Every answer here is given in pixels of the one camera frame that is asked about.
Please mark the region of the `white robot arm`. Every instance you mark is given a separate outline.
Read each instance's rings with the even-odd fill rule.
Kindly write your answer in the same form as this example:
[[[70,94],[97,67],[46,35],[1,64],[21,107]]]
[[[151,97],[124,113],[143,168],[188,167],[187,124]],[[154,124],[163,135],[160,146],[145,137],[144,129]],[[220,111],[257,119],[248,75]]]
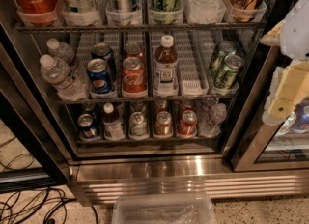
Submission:
[[[309,96],[309,0],[298,0],[270,31],[260,38],[267,46],[279,46],[292,61],[277,67],[271,79],[262,120],[269,126],[283,123]]]

